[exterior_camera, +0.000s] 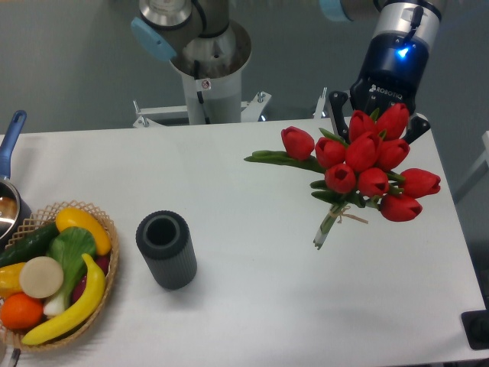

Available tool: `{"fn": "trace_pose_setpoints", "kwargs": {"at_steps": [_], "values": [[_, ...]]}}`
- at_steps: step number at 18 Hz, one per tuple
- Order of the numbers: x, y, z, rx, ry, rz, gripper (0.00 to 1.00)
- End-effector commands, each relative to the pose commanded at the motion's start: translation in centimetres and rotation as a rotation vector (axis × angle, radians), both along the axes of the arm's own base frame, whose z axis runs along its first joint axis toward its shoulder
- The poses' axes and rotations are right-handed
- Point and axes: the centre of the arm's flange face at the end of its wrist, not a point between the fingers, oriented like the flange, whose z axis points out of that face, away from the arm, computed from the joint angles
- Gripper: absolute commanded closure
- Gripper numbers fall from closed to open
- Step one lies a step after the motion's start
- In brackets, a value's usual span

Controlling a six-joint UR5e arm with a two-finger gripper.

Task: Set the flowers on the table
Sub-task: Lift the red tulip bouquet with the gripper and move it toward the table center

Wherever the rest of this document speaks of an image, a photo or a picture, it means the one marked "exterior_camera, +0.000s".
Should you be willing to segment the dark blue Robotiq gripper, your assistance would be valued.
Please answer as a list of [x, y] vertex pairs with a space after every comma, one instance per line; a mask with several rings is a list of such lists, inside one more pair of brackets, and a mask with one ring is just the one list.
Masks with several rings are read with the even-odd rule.
[[[392, 102], [405, 104], [413, 114], [416, 92], [428, 58], [426, 45], [416, 38], [407, 40], [403, 34], [395, 33], [374, 37], [350, 93], [334, 90], [328, 95], [328, 112], [334, 132], [346, 143], [350, 142], [343, 112], [350, 97], [353, 109], [368, 114], [375, 109], [385, 112]], [[410, 145], [430, 129], [427, 117], [414, 113], [402, 139]]]

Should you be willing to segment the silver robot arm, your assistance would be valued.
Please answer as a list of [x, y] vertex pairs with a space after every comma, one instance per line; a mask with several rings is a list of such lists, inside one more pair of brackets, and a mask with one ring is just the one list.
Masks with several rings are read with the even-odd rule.
[[445, 1], [141, 1], [131, 33], [141, 49], [174, 70], [191, 125], [262, 122], [271, 97], [242, 96], [246, 67], [265, 64], [257, 82], [274, 82], [284, 98], [293, 79], [324, 89], [306, 116], [329, 118], [346, 136], [355, 110], [409, 111], [410, 141], [429, 130], [416, 111]]

